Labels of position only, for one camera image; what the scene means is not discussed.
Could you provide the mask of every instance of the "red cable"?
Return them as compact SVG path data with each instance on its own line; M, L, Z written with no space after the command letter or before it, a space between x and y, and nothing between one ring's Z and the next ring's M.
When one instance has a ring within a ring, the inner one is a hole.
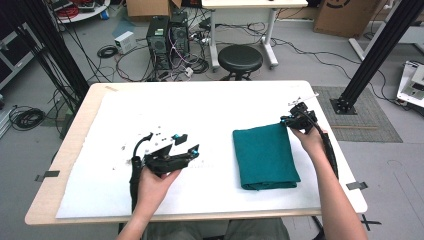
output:
M78 7L75 4L56 11L56 14L60 19L74 18L78 15L78 13Z

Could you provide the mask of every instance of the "desktop computer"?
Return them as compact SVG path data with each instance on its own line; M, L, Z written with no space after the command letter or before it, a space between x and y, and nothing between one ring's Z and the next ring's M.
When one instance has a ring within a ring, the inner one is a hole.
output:
M188 19L184 11L176 11L169 22L171 28L171 45L176 53L173 57L187 57L190 53L188 40Z
M154 16L147 30L146 39L149 46L150 58L155 70L172 69L168 26L168 16Z

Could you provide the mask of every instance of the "hand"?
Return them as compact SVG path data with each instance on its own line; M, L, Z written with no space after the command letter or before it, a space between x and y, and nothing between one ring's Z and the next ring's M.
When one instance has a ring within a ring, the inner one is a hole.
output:
M178 177L181 170L174 171L169 175L156 176L149 168L144 167L141 171L138 184L138 200L134 213L140 213L150 219L162 203L169 187Z
M311 154L318 154L325 152L324 143L322 142L321 135L316 128L312 128L308 134L304 134L297 129L290 128L293 134L299 138L302 143L303 149L311 156Z

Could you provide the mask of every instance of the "person's right hand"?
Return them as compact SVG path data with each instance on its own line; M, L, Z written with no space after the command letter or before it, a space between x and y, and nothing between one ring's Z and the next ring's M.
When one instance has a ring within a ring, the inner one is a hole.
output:
M297 138L299 138L303 149L305 149L309 155L325 152L324 143L322 142L322 138L316 128L312 128L308 134L304 134L301 131L293 128L290 128L290 130Z

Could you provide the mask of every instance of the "black metal pole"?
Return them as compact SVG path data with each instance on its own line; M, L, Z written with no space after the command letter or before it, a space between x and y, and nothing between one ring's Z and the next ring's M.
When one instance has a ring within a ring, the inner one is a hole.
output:
M331 100L337 114L348 114L390 52L423 11L423 0L403 0L378 36L352 80L337 100Z

